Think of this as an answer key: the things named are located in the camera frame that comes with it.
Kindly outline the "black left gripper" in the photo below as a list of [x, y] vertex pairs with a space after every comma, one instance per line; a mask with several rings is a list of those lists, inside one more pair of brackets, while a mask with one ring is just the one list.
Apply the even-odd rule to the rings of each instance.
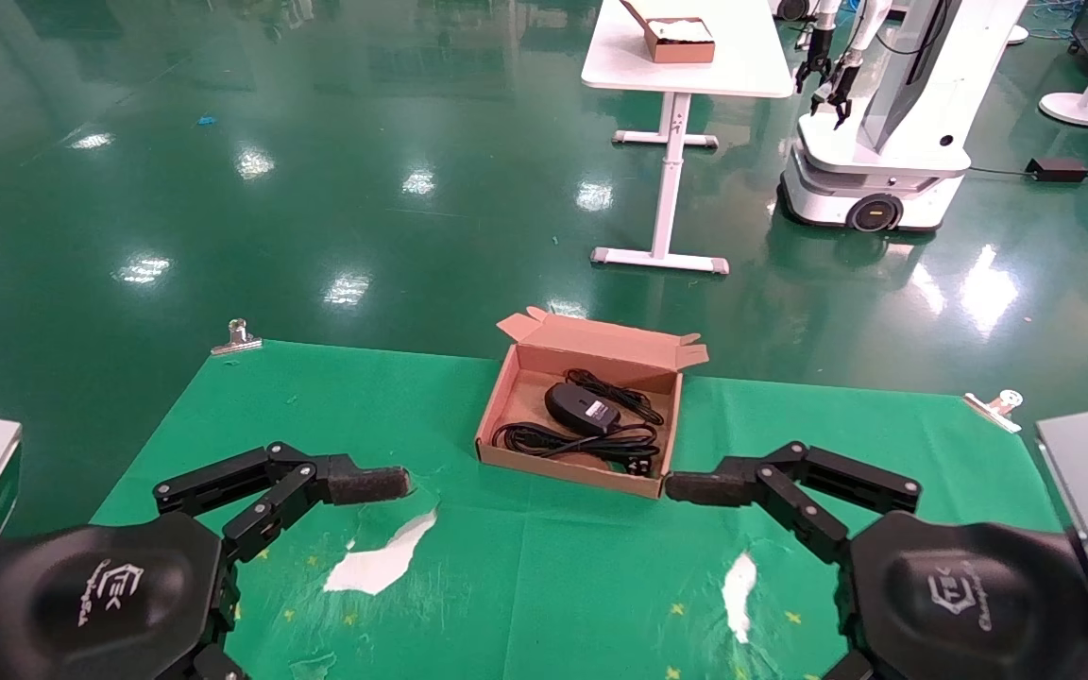
[[[254, 560], [317, 504], [410, 492], [404, 467], [275, 442], [156, 483], [164, 516], [143, 524], [0, 543], [0, 679], [250, 679], [225, 653], [230, 561]], [[247, 498], [223, 539], [187, 517]]]

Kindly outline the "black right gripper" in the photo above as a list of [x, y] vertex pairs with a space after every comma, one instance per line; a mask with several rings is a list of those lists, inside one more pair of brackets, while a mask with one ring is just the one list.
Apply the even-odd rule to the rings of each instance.
[[[850, 539], [809, 490], [885, 517]], [[998, 522], [925, 522], [912, 515], [922, 490], [803, 442], [664, 481], [671, 500], [758, 506], [817, 559], [841, 567], [849, 653], [823, 680], [1088, 679], [1088, 578], [1072, 539]]]

